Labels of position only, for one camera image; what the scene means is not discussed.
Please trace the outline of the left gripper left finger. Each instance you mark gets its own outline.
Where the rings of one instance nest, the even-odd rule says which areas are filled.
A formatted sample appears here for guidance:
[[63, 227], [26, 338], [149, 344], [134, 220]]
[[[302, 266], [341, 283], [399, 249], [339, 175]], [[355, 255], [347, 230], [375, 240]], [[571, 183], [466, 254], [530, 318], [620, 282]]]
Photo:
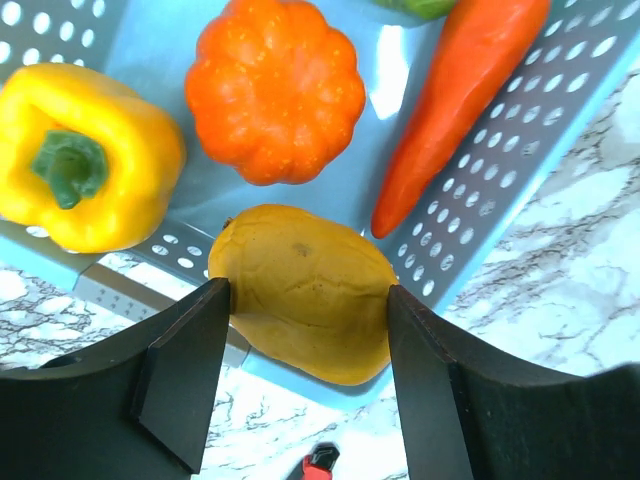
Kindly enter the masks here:
[[230, 314], [212, 279], [44, 365], [1, 374], [5, 479], [188, 479], [201, 471]]

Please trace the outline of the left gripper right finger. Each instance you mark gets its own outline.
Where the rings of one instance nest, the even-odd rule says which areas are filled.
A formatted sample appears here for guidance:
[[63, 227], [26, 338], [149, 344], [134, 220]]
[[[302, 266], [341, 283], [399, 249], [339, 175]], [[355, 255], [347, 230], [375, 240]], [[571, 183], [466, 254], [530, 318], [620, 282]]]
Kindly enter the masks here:
[[395, 285], [389, 342], [413, 479], [635, 479], [639, 367], [580, 377], [508, 354]]

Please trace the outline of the yellow orange potato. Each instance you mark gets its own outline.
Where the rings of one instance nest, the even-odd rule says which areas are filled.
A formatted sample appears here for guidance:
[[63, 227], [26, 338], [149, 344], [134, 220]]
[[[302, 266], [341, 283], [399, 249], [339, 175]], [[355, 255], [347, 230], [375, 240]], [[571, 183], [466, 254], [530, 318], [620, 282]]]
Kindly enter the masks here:
[[390, 363], [387, 299], [397, 276], [351, 228], [263, 204], [226, 221], [208, 257], [231, 285], [231, 325], [262, 354], [320, 380], [361, 385]]

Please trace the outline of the yellow bell pepper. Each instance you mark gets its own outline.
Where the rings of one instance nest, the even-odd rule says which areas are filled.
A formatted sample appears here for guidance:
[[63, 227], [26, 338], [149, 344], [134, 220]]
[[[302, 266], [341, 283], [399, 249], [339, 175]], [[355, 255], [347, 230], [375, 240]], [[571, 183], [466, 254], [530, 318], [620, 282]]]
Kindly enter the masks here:
[[102, 73], [34, 64], [1, 90], [1, 214], [44, 228], [67, 250], [148, 239], [185, 162], [177, 123]]

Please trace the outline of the blue plastic basket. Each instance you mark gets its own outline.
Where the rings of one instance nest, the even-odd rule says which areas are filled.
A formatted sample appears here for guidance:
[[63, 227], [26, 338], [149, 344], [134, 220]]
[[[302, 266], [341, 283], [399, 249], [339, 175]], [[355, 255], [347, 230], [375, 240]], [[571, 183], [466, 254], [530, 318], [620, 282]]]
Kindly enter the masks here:
[[181, 125], [187, 165], [165, 219], [135, 253], [193, 285], [224, 222], [287, 204], [374, 241], [401, 284], [441, 310], [483, 261], [639, 51], [635, 1], [553, 1], [519, 65], [480, 106], [462, 104], [497, 54], [464, 29], [419, 24], [368, 1], [321, 1], [353, 43], [367, 89], [348, 148], [314, 180], [258, 187], [201, 148], [183, 83], [220, 1], [5, 1], [1, 74], [44, 60], [101, 70]]

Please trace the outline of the white cauliflower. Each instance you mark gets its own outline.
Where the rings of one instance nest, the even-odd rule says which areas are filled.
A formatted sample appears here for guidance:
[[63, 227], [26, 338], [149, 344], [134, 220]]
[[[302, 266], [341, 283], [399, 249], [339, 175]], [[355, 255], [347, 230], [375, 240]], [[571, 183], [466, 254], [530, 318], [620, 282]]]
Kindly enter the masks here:
[[381, 7], [412, 15], [423, 20], [435, 20], [447, 15], [457, 0], [375, 0]]

